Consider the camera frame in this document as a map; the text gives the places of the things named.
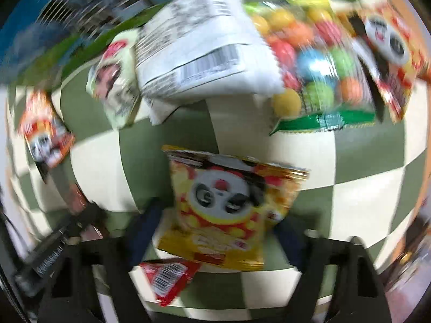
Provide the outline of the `small orange panda packet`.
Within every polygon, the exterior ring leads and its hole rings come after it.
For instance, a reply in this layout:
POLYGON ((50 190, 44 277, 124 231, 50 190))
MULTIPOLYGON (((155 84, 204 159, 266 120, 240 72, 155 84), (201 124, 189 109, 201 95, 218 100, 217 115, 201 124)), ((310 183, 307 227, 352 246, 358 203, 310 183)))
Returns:
POLYGON ((34 162, 48 168, 60 164, 75 143, 74 134, 65 126, 43 90, 33 92, 27 100, 18 131, 26 140, 34 162))

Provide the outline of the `small red candy packet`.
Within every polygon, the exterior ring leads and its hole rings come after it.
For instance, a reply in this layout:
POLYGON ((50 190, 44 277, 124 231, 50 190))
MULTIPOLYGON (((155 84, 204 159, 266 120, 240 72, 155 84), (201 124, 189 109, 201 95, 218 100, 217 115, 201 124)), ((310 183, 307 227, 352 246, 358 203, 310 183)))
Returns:
POLYGON ((171 304, 192 282, 201 265, 185 259, 168 262, 141 262, 140 268, 146 275, 156 302, 161 307, 171 304))

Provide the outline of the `yellow panda snack bag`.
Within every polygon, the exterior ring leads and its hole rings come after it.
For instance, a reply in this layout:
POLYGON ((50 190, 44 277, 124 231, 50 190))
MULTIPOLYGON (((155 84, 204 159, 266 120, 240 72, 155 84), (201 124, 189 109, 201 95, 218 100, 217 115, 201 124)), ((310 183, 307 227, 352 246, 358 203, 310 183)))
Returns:
POLYGON ((236 271, 264 267, 265 233, 288 214, 309 171, 164 145, 175 216, 158 249, 236 271))

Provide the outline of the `pale green snack packet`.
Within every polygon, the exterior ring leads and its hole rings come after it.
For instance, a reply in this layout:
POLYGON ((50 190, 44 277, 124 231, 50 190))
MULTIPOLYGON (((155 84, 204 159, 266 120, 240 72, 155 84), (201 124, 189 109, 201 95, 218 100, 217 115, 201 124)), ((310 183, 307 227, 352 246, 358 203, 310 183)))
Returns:
POLYGON ((87 92, 98 100, 114 129, 125 127, 140 100, 136 78, 135 46, 139 29, 117 34, 98 64, 88 72, 87 92))

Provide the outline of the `white barcode snack bag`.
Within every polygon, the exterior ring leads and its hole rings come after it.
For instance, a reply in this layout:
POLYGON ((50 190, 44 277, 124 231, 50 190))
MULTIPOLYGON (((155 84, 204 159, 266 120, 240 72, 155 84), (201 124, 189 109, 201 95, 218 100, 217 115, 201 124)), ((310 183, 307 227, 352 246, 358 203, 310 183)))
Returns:
POLYGON ((215 96, 282 93, 275 54, 243 0, 172 0, 140 30, 136 75, 152 125, 215 96))

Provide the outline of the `colourful candy balls bag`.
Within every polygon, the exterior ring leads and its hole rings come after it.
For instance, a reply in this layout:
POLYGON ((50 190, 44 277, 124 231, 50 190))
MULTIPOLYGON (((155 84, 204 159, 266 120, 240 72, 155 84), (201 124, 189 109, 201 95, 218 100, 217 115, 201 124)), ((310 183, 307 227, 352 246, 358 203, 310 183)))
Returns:
POLYGON ((374 124, 370 86, 330 0, 249 0, 244 8, 281 70, 273 133, 374 124))

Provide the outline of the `orange panda snack bag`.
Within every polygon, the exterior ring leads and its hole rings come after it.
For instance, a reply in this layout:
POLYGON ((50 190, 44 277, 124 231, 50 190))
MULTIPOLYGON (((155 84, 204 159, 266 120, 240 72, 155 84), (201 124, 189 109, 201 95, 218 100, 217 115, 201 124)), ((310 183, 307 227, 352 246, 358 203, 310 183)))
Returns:
POLYGON ((416 79, 430 82, 430 59, 411 27, 388 3, 336 13, 393 122, 406 113, 416 79))

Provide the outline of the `cardboard box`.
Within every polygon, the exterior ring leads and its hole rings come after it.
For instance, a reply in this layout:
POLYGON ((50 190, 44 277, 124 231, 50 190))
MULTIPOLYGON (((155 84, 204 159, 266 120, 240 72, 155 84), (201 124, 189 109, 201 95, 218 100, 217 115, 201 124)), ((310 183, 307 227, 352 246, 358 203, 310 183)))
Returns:
POLYGON ((1 22, 1 81, 9 82, 72 34, 95 39, 169 0, 19 0, 1 22))

